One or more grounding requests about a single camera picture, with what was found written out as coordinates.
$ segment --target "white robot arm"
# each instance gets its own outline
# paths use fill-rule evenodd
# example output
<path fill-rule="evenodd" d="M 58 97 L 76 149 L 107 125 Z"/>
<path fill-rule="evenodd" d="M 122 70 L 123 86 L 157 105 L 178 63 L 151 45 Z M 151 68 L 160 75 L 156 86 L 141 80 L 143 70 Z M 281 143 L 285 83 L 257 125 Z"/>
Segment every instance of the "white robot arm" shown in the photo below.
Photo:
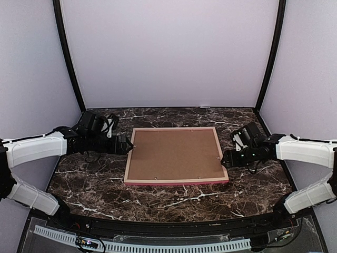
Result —
<path fill-rule="evenodd" d="M 255 161 L 294 160 L 333 169 L 326 177 L 310 186 L 287 194 L 274 206 L 274 211 L 297 213 L 310 206 L 334 200 L 337 196 L 337 141 L 301 139 L 291 135 L 264 136 L 255 123 L 235 130 L 231 138 L 236 150 L 224 152 L 222 164 L 226 167 L 248 167 Z"/>
<path fill-rule="evenodd" d="M 61 126 L 52 132 L 21 139 L 0 139 L 0 200 L 13 199 L 25 206 L 55 216 L 59 222 L 69 215 L 68 206 L 57 196 L 41 191 L 11 173 L 11 168 L 41 158 L 86 151 L 127 154 L 133 147 L 124 135 L 112 135 L 118 117 L 106 119 L 85 112 L 72 128 Z"/>

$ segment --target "wooden picture frame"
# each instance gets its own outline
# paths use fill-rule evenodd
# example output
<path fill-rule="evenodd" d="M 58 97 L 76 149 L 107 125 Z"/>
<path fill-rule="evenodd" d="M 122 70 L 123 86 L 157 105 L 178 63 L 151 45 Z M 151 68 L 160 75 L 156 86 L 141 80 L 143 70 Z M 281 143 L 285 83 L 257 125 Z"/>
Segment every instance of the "wooden picture frame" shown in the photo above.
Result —
<path fill-rule="evenodd" d="M 229 181 L 227 170 L 220 164 L 222 151 L 214 127 L 135 128 L 131 142 L 135 147 L 128 154 L 125 184 L 180 185 Z"/>

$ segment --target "white wall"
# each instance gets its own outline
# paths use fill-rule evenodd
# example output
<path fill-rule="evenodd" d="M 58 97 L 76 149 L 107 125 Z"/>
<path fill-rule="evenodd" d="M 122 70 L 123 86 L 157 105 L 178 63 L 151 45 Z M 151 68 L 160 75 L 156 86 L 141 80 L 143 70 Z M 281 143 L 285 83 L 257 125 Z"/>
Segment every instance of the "white wall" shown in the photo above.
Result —
<path fill-rule="evenodd" d="M 337 139 L 337 1 L 287 2 L 262 117 L 272 132 Z M 289 162 L 298 188 L 328 169 Z M 315 208 L 330 252 L 337 251 L 337 203 Z"/>
<path fill-rule="evenodd" d="M 0 1 L 0 115 L 1 138 L 46 133 L 78 120 L 51 0 Z M 44 190 L 56 160 L 31 162 L 13 172 Z M 28 211 L 0 202 L 1 252 L 16 252 Z"/>
<path fill-rule="evenodd" d="M 255 106 L 278 0 L 62 3 L 88 108 Z"/>

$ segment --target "dark marble surface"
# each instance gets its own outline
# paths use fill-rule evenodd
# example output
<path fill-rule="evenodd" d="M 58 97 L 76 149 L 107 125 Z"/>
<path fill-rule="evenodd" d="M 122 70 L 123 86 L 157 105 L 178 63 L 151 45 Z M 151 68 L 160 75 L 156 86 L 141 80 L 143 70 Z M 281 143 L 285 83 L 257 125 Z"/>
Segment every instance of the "dark marble surface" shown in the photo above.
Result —
<path fill-rule="evenodd" d="M 115 113 L 120 122 L 115 133 L 131 138 L 133 128 L 216 127 L 222 151 L 234 148 L 229 134 L 258 121 L 251 109 L 143 108 L 95 110 Z M 276 161 L 259 165 L 257 174 L 245 168 L 228 168 L 230 182 L 194 186 L 126 186 L 127 156 L 81 154 L 63 157 L 49 192 L 57 194 L 72 213 L 90 217 L 147 222 L 211 221 L 247 217 L 272 211 L 272 206 L 291 191 Z"/>

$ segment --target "black frame post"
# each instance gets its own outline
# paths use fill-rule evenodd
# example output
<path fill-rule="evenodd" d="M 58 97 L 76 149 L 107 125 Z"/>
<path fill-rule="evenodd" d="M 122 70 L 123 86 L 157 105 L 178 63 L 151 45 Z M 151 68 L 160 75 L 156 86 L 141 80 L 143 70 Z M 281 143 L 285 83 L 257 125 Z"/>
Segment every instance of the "black frame post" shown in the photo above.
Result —
<path fill-rule="evenodd" d="M 84 104 L 84 101 L 81 95 L 81 91 L 80 91 L 80 87 L 77 82 L 73 62 L 70 56 L 70 51 L 68 47 L 67 37 L 65 34 L 64 23 L 63 23 L 63 18 L 62 18 L 60 0 L 53 0 L 53 5 L 54 5 L 54 12 L 55 12 L 55 19 L 56 19 L 58 35 L 60 37 L 60 42 L 61 42 L 65 64 L 67 65 L 68 74 L 69 74 L 70 81 L 73 86 L 73 90 L 76 96 L 78 106 L 80 107 L 80 110 L 83 113 L 86 111 L 86 107 L 85 107 L 85 104 Z"/>
<path fill-rule="evenodd" d="M 272 42 L 272 46 L 271 46 L 271 49 L 270 49 L 267 68 L 266 68 L 265 73 L 264 73 L 264 78 L 263 78 L 263 81 L 262 81 L 260 94 L 259 94 L 259 97 L 257 99 L 256 106 L 255 106 L 255 109 L 257 110 L 257 112 L 260 112 L 260 110 L 261 110 L 263 100 L 264 100 L 265 94 L 266 94 L 267 89 L 268 89 L 270 77 L 271 77 L 272 72 L 273 72 L 274 63 L 275 63 L 276 54 L 277 54 L 277 49 L 279 47 L 279 42 L 280 42 L 280 37 L 281 37 L 281 30 L 282 30 L 284 13 L 285 13 L 285 4 L 286 4 L 286 0 L 280 0 L 279 1 L 279 9 L 277 11 L 277 18 L 276 18 L 276 25 L 275 25 L 275 31 L 274 31 L 274 36 L 273 36 L 273 42 Z"/>

